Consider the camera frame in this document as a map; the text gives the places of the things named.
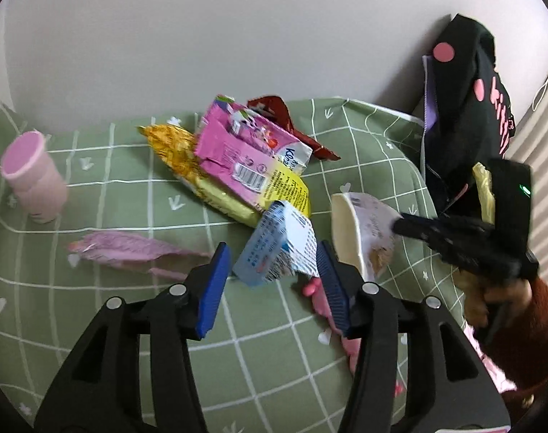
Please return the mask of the right gloved hand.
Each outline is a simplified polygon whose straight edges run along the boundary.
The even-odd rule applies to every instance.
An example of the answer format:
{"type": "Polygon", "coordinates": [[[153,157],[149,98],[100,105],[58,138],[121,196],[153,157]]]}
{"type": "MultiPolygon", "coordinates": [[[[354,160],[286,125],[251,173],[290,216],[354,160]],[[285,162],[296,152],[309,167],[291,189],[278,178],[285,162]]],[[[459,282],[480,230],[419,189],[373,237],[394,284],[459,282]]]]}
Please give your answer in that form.
{"type": "Polygon", "coordinates": [[[510,327],[521,316],[532,300],[528,280],[511,280],[502,285],[492,285],[483,277],[460,270],[455,286],[465,294],[464,317],[474,328],[487,327],[491,305],[505,305],[503,325],[510,327]]]}

